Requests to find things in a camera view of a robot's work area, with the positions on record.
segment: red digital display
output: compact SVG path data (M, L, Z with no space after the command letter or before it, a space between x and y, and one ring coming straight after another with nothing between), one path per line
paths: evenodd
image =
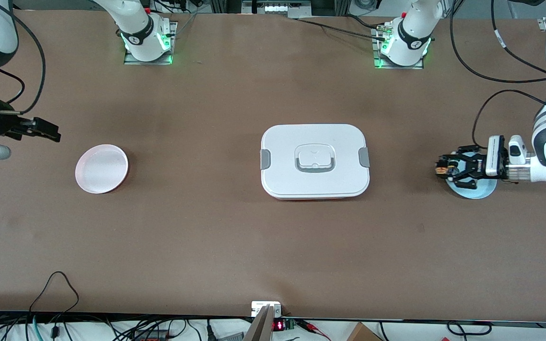
M286 330L286 322L284 319L275 320L273 322L273 332L282 332Z

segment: blue plate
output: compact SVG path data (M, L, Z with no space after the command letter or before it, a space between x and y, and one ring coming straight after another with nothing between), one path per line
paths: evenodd
M469 152L469 153L464 153L464 155L468 157L472 157L473 155L475 155L475 153ZM464 161L459 161L459 166L458 166L459 171L464 170L464 165L465 165ZM450 188L452 188L452 190L455 193L457 193L459 196L462 196L467 199L483 199L489 196L490 194L492 194L492 192L494 192L494 189L496 188L496 183L498 182L498 180L496 179L476 180L477 188L475 189L459 188L452 181L446 180L446 182L448 183L448 186L450 186Z

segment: metal mounting plate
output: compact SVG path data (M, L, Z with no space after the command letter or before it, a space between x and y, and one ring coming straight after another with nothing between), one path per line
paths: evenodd
M373 36L383 36L381 33L376 30L375 28L372 28L370 30L370 34ZM408 69L408 70L421 70L424 67L423 64L423 58L419 60L418 63L411 66L401 66L393 63L392 61L387 58L384 54L381 54L381 46L384 44L382 41L378 41L376 39L372 39L372 50L374 52L374 66L377 69Z
M167 20L169 22L169 26L164 26L164 32L163 35L166 35L167 33L171 33L173 36L166 38L163 37L162 41L163 43L169 43L170 49L164 52L160 56L160 58L157 58L154 61L139 61L132 54L130 51L127 50L127 48L124 48L126 50L126 55L124 56L123 63L125 65L170 65L173 62L173 54L174 54L174 45L176 45L176 29L178 28L178 22L177 21L170 21L168 18L163 18L164 20Z
M256 317L256 315L258 315L258 312L260 311L260 308L266 305L273 305L273 307L275 308L275 318L282 316L282 304L277 301L252 301L251 316Z

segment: white plate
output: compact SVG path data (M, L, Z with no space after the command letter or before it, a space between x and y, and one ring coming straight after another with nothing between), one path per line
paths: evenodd
M75 167L77 184L92 194L111 192L126 178L128 162L126 153L112 144L90 148Z

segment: table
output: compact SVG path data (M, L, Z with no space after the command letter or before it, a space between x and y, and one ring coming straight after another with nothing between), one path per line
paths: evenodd
M279 300L294 316L546 321L546 184L499 184L491 197L451 194L433 172L470 144L479 106L503 84L457 61L448 22L423 71L375 69L368 39L275 15L198 15L173 65L122 65L106 13L19 11L47 57L30 115L62 142L0 138L0 309L27 309L54 270L76 311L245 315ZM187 16L178 15L182 22ZM318 19L366 32L349 18ZM457 21L464 58L487 75L540 76L496 43L490 22ZM513 51L544 63L535 21L501 21ZM26 33L6 65L29 86L39 58ZM544 97L546 84L518 89ZM0 97L17 84L0 76ZM477 136L531 136L539 104L490 103ZM260 138L279 124L349 123L370 149L359 197L279 201L260 184ZM110 194L75 183L78 158L119 145L130 175ZM57 278L37 305L63 310Z

